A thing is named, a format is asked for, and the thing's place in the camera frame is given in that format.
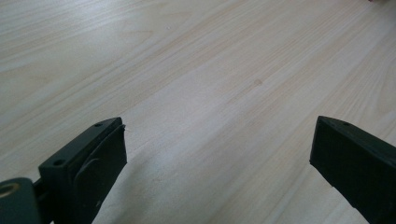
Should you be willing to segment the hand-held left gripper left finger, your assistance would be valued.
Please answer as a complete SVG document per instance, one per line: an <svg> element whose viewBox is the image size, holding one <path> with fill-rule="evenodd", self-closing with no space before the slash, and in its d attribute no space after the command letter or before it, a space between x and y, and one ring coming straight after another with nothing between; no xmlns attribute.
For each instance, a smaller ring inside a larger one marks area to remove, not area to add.
<svg viewBox="0 0 396 224"><path fill-rule="evenodd" d="M100 121L39 165L55 224L92 224L127 164L122 119Z"/></svg>

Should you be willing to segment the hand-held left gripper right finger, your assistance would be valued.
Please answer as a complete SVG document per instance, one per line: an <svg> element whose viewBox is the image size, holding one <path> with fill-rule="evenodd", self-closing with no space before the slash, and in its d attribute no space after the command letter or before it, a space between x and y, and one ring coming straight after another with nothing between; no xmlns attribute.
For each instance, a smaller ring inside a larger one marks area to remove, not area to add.
<svg viewBox="0 0 396 224"><path fill-rule="evenodd" d="M396 147L320 116L310 163L370 224L396 224Z"/></svg>

